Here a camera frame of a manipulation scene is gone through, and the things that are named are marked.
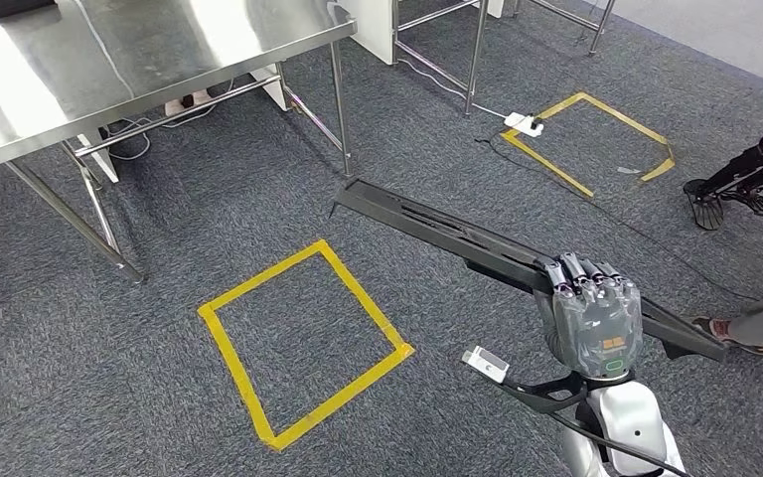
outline electrical cable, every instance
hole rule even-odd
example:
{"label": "electrical cable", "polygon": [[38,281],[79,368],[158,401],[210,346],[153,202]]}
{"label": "electrical cable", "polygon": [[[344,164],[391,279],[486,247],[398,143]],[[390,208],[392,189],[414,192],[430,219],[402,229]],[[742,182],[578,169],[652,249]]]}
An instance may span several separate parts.
{"label": "electrical cable", "polygon": [[585,197],[583,197],[580,194],[578,194],[578,193],[574,192],[573,190],[569,189],[568,187],[566,187],[562,183],[558,182],[556,179],[551,177],[549,174],[546,174],[546,173],[544,173],[542,171],[539,171],[539,170],[534,169],[532,167],[526,166],[526,165],[524,165],[524,164],[522,164],[520,162],[517,162],[517,161],[511,159],[506,154],[504,154],[501,151],[499,151],[496,148],[496,145],[493,144],[493,139],[495,139],[496,136],[499,135],[501,132],[502,132],[501,130],[497,131],[492,136],[490,136],[490,138],[488,138],[488,139],[476,139],[475,142],[486,143],[486,144],[488,144],[490,146],[490,149],[492,149],[494,153],[496,153],[498,156],[502,157],[506,161],[510,162],[511,164],[514,164],[515,166],[520,167],[522,169],[525,169],[527,171],[535,172],[537,174],[540,174],[541,176],[543,176],[545,179],[547,179],[551,183],[556,184],[557,186],[559,186],[560,189],[568,192],[572,196],[575,196],[576,198],[580,199],[584,203],[588,204],[589,206],[591,206],[592,208],[594,208],[595,210],[597,210],[598,212],[603,214],[607,219],[609,219],[611,222],[613,222],[617,226],[624,227],[625,229],[628,229],[629,231],[633,232],[634,234],[636,234],[636,235],[638,235],[638,236],[640,236],[640,237],[650,241],[651,243],[653,243],[654,245],[659,247],[662,251],[664,251],[665,253],[667,253],[671,257],[673,257],[676,261],[678,261],[681,264],[683,264],[686,268],[688,268],[689,270],[693,271],[695,274],[697,274],[698,276],[703,278],[707,283],[711,284],[712,286],[715,286],[719,290],[723,290],[723,291],[725,291],[725,292],[727,292],[727,293],[729,293],[731,295],[734,295],[734,296],[737,296],[739,298],[743,298],[743,299],[746,299],[746,300],[751,300],[751,301],[758,301],[759,300],[758,298],[756,298],[754,296],[750,296],[750,295],[747,295],[747,294],[744,294],[744,293],[739,293],[739,292],[737,292],[735,290],[727,288],[726,286],[716,282],[715,280],[711,279],[708,275],[706,275],[705,273],[703,273],[702,271],[697,269],[697,267],[695,267],[694,265],[692,265],[691,263],[686,261],[684,258],[682,258],[682,257],[678,256],[677,254],[673,253],[670,249],[668,249],[666,246],[664,246],[662,243],[660,243],[655,238],[650,237],[649,235],[645,234],[644,232],[636,229],[635,227],[631,226],[630,224],[627,224],[626,222],[624,222],[621,219],[617,218],[616,216],[614,216],[613,214],[611,214],[609,211],[605,210],[601,206],[599,206],[599,205],[595,204],[594,202],[586,199]]}
{"label": "electrical cable", "polygon": [[[591,22],[592,21],[592,14],[595,12],[595,9],[598,8],[598,2],[600,0],[595,0],[595,4],[592,5],[589,8],[589,13],[586,14],[586,20]],[[580,26],[580,34],[577,36],[577,38],[574,40],[574,46],[580,45],[580,42],[585,42],[589,37],[586,36],[588,30],[584,26]]]}
{"label": "electrical cable", "polygon": [[[115,137],[115,136],[117,136],[119,134],[123,134],[123,133],[129,131],[130,129],[132,129],[134,127],[141,126],[141,125],[144,124],[144,121],[147,121],[148,123],[150,122],[150,119],[148,119],[146,117],[140,117],[140,118],[138,118],[136,120],[132,120],[132,119],[129,119],[129,118],[125,117],[125,118],[123,118],[121,120],[129,122],[130,124],[127,125],[126,127],[124,127],[123,129],[121,129],[120,131],[112,132],[111,130],[109,130],[109,126],[103,126],[103,128],[106,129],[106,133],[109,134],[109,137]],[[121,160],[121,161],[133,161],[133,160],[136,160],[136,159],[144,156],[145,154],[147,154],[147,151],[150,150],[150,138],[147,137],[147,133],[146,132],[143,132],[141,134],[141,136],[145,140],[145,146],[137,154],[135,154],[133,156],[119,156],[117,154],[113,154],[111,151],[109,151],[109,149],[107,149],[107,153],[109,154],[109,157],[113,157],[113,158]]]}
{"label": "electrical cable", "polygon": [[[415,72],[416,72],[418,75],[422,75],[422,76],[424,76],[424,77],[426,77],[426,78],[429,78],[429,79],[431,79],[432,81],[434,81],[434,83],[435,83],[435,84],[437,84],[438,86],[440,86],[441,88],[443,88],[443,89],[445,89],[445,90],[447,90],[447,91],[451,92],[452,94],[456,94],[456,95],[458,95],[458,96],[462,97],[463,99],[466,99],[466,96],[465,96],[465,95],[464,95],[462,92],[458,91],[457,89],[452,89],[451,87],[448,87],[448,86],[444,85],[443,83],[441,83],[440,81],[438,81],[438,80],[437,80],[437,78],[435,78],[434,76],[432,76],[432,75],[430,75],[430,74],[428,74],[428,73],[426,73],[426,72],[421,72],[420,70],[418,70],[418,69],[417,69],[417,68],[416,68],[416,67],[415,67],[415,66],[414,66],[414,65],[413,65],[411,62],[409,62],[408,60],[405,60],[405,59],[399,59],[399,61],[401,61],[401,62],[405,63],[406,65],[408,65],[408,66],[409,66],[409,67],[410,67],[412,70],[414,70],[414,71],[415,71]],[[484,107],[484,106],[482,106],[481,104],[476,104],[476,103],[474,103],[474,102],[473,102],[473,103],[472,103],[472,105],[473,105],[473,106],[475,106],[475,107],[477,107],[477,108],[479,108],[479,109],[481,109],[481,110],[482,110],[482,111],[484,111],[484,112],[489,112],[490,114],[493,114],[494,116],[499,116],[499,117],[501,117],[502,119],[507,119],[507,118],[508,118],[508,117],[507,117],[507,116],[505,116],[504,114],[498,113],[498,112],[496,112],[496,111],[494,111],[494,110],[492,110],[492,109],[490,109],[490,108]]]}
{"label": "electrical cable", "polygon": [[[227,92],[232,91],[232,88],[234,86],[235,86],[235,79],[231,79],[229,81],[229,87],[227,88]],[[167,129],[174,129],[175,127],[180,127],[183,124],[187,124],[187,123],[189,123],[191,121],[194,121],[195,119],[200,119],[202,117],[205,117],[205,116],[209,115],[209,113],[211,113],[215,109],[216,106],[218,106],[218,105],[217,104],[213,104],[212,106],[206,108],[206,110],[201,112],[200,114],[196,114],[194,116],[187,117],[187,118],[185,118],[183,120],[175,121],[175,122],[170,123],[170,124],[163,124],[162,127],[167,128]],[[119,131],[112,132],[111,130],[109,130],[109,126],[103,126],[103,128],[106,129],[106,133],[109,134],[110,137],[114,137],[114,136],[117,136],[119,134],[123,134],[123,133],[129,131],[130,129],[132,129],[134,127],[138,127],[138,126],[142,126],[142,125],[146,125],[146,124],[150,124],[151,123],[151,120],[148,119],[147,117],[140,117],[140,118],[135,119],[135,120],[134,119],[129,119],[129,118],[125,117],[125,118],[123,118],[121,120],[129,122],[129,124],[126,127],[124,127],[123,129],[119,130]],[[145,140],[145,146],[137,154],[135,154],[133,156],[119,156],[119,155],[116,155],[116,154],[113,154],[113,153],[109,152],[109,156],[110,157],[114,157],[115,159],[118,159],[118,160],[121,160],[121,161],[132,161],[132,160],[135,160],[135,159],[138,159],[138,158],[144,156],[145,154],[147,154],[147,151],[150,150],[150,145],[151,144],[150,144],[150,138],[147,137],[147,132],[141,133],[141,136]]]}
{"label": "electrical cable", "polygon": [[642,459],[645,462],[648,462],[649,464],[656,465],[657,467],[660,467],[661,469],[667,470],[679,477],[691,477],[690,474],[685,473],[684,471],[678,469],[677,467],[674,467],[672,465],[669,465],[662,460],[655,459],[654,457],[651,457],[648,454],[645,454],[643,452],[640,452],[638,450],[634,450],[624,444],[621,444],[619,442],[616,442],[614,440],[610,440],[606,437],[601,437],[600,435],[596,435],[583,427],[575,424],[574,422],[570,421],[569,419],[566,419],[562,415],[556,413],[556,412],[550,412],[548,414],[552,419],[556,420],[557,422],[563,424],[564,426],[568,427],[574,432],[577,432],[578,434],[586,437],[587,439],[590,439],[598,444],[604,445],[606,447],[609,447],[613,450],[617,450],[621,453],[630,455],[631,457],[636,457],[637,459]]}

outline yellow tape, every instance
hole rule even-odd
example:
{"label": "yellow tape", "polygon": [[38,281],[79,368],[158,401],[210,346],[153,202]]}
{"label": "yellow tape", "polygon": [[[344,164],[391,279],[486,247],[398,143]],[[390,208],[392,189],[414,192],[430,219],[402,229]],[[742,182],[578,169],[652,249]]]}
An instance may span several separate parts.
{"label": "yellow tape", "polygon": [[568,99],[564,99],[563,101],[555,104],[554,106],[546,109],[545,111],[541,112],[540,114],[537,114],[536,117],[547,119],[549,117],[554,116],[555,114],[563,111],[567,107],[575,104],[581,99],[587,99],[589,98],[589,95],[585,92],[579,92],[578,94],[575,94],[573,96],[570,96]]}
{"label": "yellow tape", "polygon": [[318,245],[316,243],[312,244],[309,247],[306,247],[293,255],[285,258],[284,260],[280,261],[279,263],[276,263],[275,265],[271,266],[270,268],[267,268],[266,270],[262,271],[258,275],[254,276],[250,280],[242,283],[241,285],[233,288],[232,290],[224,293],[223,295],[219,296],[218,298],[212,300],[211,305],[213,310],[217,310],[218,308],[221,308],[222,306],[226,305],[227,303],[230,303],[231,301],[235,300],[236,298],[242,296],[244,293],[252,290],[253,288],[257,287],[258,285],[264,283],[265,281],[269,280],[270,278],[273,278],[274,276],[278,275],[279,273],[282,273],[283,271],[287,270],[288,268],[296,265],[297,263],[301,262],[302,260],[310,257],[311,255],[317,253]]}
{"label": "yellow tape", "polygon": [[621,122],[624,122],[628,126],[636,129],[637,131],[641,132],[642,134],[645,134],[646,136],[650,137],[651,139],[662,143],[662,144],[668,144],[669,141],[666,139],[662,134],[656,133],[652,131],[651,129],[648,129],[647,127],[643,126],[642,124],[639,124],[635,120],[625,116],[621,112],[613,109],[612,107],[604,104],[603,102],[599,101],[598,99],[595,99],[594,97],[590,95],[585,95],[584,99],[591,102],[592,104],[598,106],[599,109],[603,109],[604,111],[609,112],[611,115],[615,116],[616,119],[620,120]]}
{"label": "yellow tape", "polygon": [[413,354],[414,349],[410,345],[402,345],[401,348],[387,355],[378,364],[364,372],[345,388],[329,397],[325,402],[318,405],[317,408],[308,413],[305,417],[298,420],[295,424],[285,429],[281,434],[270,440],[268,444],[276,450],[282,450],[292,442],[300,438],[303,434],[311,430],[312,427],[319,424],[326,417],[329,417],[339,407],[346,404],[350,399],[357,396],[361,391],[375,383],[387,372],[395,368],[408,356]]}
{"label": "yellow tape", "polygon": [[393,328],[393,325],[387,321],[387,318],[384,317],[384,313],[382,313],[376,304],[373,303],[373,300],[370,298],[367,292],[364,291],[364,288],[362,288],[358,280],[355,279],[355,277],[340,261],[338,256],[335,255],[335,252],[324,241],[321,240],[318,243],[320,244],[318,247],[320,253],[324,258],[326,258],[326,261],[332,265],[332,268],[335,269],[335,273],[338,274],[338,276],[341,278],[341,281],[343,281],[344,284],[347,285],[347,288],[349,288],[350,291],[352,291],[356,296],[356,298],[358,298],[358,301],[361,302],[361,306],[363,306],[367,313],[370,314],[370,316],[373,318],[373,321],[376,322],[376,325],[379,326],[384,335],[387,336],[387,339],[393,343],[393,347],[399,348],[400,346],[404,346],[405,342],[402,341],[402,337],[399,336],[399,333],[395,328]]}
{"label": "yellow tape", "polygon": [[[393,352],[379,363],[371,367],[362,375],[357,377],[345,388],[335,393],[334,396],[329,397],[322,404],[318,405],[314,410],[308,413],[305,417],[292,424],[285,429],[279,435],[273,434],[273,429],[270,427],[270,423],[267,421],[267,416],[264,414],[264,409],[261,406],[261,402],[258,396],[255,394],[255,390],[252,386],[252,381],[249,378],[244,366],[241,364],[238,354],[235,352],[235,348],[232,346],[227,332],[221,324],[221,320],[218,318],[218,308],[230,303],[231,301],[239,298],[244,293],[254,289],[258,285],[273,278],[274,276],[282,273],[291,266],[296,265],[300,261],[320,253],[326,259],[326,261],[335,270],[335,273],[344,282],[347,288],[358,298],[361,305],[367,311],[367,313],[373,318],[373,321],[381,328],[381,331],[393,344]],[[206,326],[212,333],[215,342],[218,345],[221,355],[224,357],[224,361],[229,367],[229,373],[232,375],[232,379],[235,381],[235,386],[238,388],[238,393],[241,396],[241,401],[246,405],[247,410],[252,420],[253,428],[258,434],[258,437],[267,443],[269,446],[276,450],[282,450],[292,442],[300,438],[303,434],[311,430],[312,427],[319,424],[326,417],[330,416],[339,407],[346,404],[350,399],[357,396],[361,391],[365,390],[372,383],[378,381],[382,376],[387,374],[390,370],[395,368],[399,363],[404,361],[405,358],[414,353],[414,349],[402,341],[399,333],[393,328],[382,311],[376,306],[367,292],[359,284],[358,280],[350,273],[350,271],[344,266],[341,260],[335,255],[335,252],[324,241],[318,240],[312,243],[310,246],[303,250],[294,253],[288,258],[276,263],[275,265],[267,268],[258,275],[254,276],[250,280],[242,283],[241,285],[233,288],[232,290],[222,294],[215,300],[198,308],[198,314],[206,321]]]}
{"label": "yellow tape", "polygon": [[274,438],[273,429],[267,421],[267,416],[264,415],[264,409],[261,407],[258,396],[255,395],[255,390],[252,388],[252,381],[247,375],[247,371],[244,370],[241,360],[238,359],[238,354],[235,352],[232,342],[229,341],[227,332],[221,326],[221,320],[218,319],[218,315],[209,303],[201,306],[198,309],[198,314],[206,321],[206,326],[212,332],[215,343],[218,344],[218,350],[224,356],[224,361],[229,367],[229,374],[232,375],[232,380],[235,381],[235,386],[238,388],[241,400],[249,410],[255,432],[264,441],[272,440]]}
{"label": "yellow tape", "polygon": [[[651,172],[648,172],[644,176],[642,176],[641,180],[643,182],[648,182],[651,179],[654,179],[655,177],[661,176],[669,171],[669,169],[673,168],[675,166],[674,162],[674,152],[672,152],[671,145],[669,144],[669,140],[666,138],[666,136],[663,136],[662,134],[658,132],[654,132],[651,129],[648,129],[646,126],[643,126],[642,124],[636,122],[634,119],[622,114],[621,112],[613,109],[612,107],[608,106],[607,104],[601,102],[600,100],[590,96],[589,94],[581,91],[578,92],[572,96],[570,96],[567,99],[564,99],[563,101],[555,104],[554,106],[546,109],[545,111],[541,112],[537,116],[542,119],[546,119],[548,117],[552,117],[555,114],[563,111],[564,109],[568,108],[569,106],[575,104],[581,99],[585,99],[586,101],[589,101],[592,105],[596,106],[597,108],[609,113],[610,115],[614,116],[616,119],[624,122],[628,126],[636,129],[637,131],[645,134],[646,136],[650,137],[651,139],[664,144],[669,152],[669,157],[666,158],[665,161],[662,162],[659,166],[655,167]],[[502,133],[502,137],[505,138],[506,141],[510,142],[514,146],[522,149],[526,154],[533,157],[537,161],[539,161],[540,164],[550,169],[554,174],[560,176],[564,181],[568,182],[575,188],[577,188],[580,192],[586,194],[589,197],[593,197],[592,191],[584,187],[582,184],[580,184],[578,181],[573,179],[571,176],[560,170],[557,166],[551,164],[549,161],[547,161],[544,157],[537,154],[533,149],[528,147],[525,143],[517,139],[517,136],[519,135],[519,131],[516,129],[510,129],[508,131],[505,131]]]}
{"label": "yellow tape", "polygon": [[583,184],[577,182],[573,177],[571,177],[568,174],[566,174],[565,172],[563,172],[562,169],[560,169],[557,166],[551,164],[547,159],[545,159],[544,157],[540,156],[533,149],[529,148],[524,142],[522,142],[519,139],[517,139],[516,136],[510,135],[510,134],[507,134],[507,133],[502,133],[502,136],[505,138],[506,141],[510,142],[514,146],[516,146],[516,147],[522,149],[523,151],[525,151],[526,154],[528,154],[529,156],[531,156],[534,159],[536,159],[537,161],[539,161],[540,164],[542,164],[543,166],[547,167],[554,174],[560,176],[560,178],[562,178],[567,183],[569,183],[572,186],[576,187],[577,190],[579,190],[580,192],[586,194],[589,197],[594,197],[595,196],[594,194],[592,194],[592,191],[590,191],[589,189],[586,188],[586,186],[584,186]]}

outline white connector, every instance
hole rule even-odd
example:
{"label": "white connector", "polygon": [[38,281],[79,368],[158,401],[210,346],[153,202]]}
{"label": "white connector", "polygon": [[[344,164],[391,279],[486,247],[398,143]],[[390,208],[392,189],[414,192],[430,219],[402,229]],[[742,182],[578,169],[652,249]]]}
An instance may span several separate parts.
{"label": "white connector", "polygon": [[538,137],[544,128],[538,117],[517,112],[512,112],[510,116],[505,118],[505,125],[530,137]]}
{"label": "white connector", "polygon": [[466,350],[461,361],[498,384],[505,380],[510,368],[510,365],[502,361],[501,358],[480,346],[472,346]]}

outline power strip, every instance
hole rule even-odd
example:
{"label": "power strip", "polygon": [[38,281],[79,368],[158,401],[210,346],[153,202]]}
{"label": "power strip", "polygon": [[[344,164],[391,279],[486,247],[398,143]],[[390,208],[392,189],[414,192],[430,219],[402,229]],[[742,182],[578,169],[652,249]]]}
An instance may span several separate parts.
{"label": "power strip", "polygon": [[523,115],[517,112],[512,112],[510,116],[505,118],[505,125],[530,137],[539,137],[544,129],[542,119],[532,114]]}

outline sandal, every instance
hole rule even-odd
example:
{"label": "sandal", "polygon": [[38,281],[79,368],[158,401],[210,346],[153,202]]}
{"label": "sandal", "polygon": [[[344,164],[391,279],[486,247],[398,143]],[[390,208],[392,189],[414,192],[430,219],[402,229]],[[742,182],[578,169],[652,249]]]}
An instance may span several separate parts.
{"label": "sandal", "polygon": [[714,336],[715,338],[721,340],[724,343],[728,343],[732,346],[735,346],[736,348],[741,348],[742,350],[746,351],[747,353],[751,353],[758,356],[763,356],[763,346],[755,346],[755,345],[745,345],[743,343],[739,343],[732,338],[730,338],[728,335],[720,335],[715,332],[714,328],[712,327],[712,319],[705,317],[705,316],[699,316],[697,318],[694,318],[691,320],[691,324],[697,328],[700,328],[701,330],[705,331],[706,333],[709,333],[710,335]]}

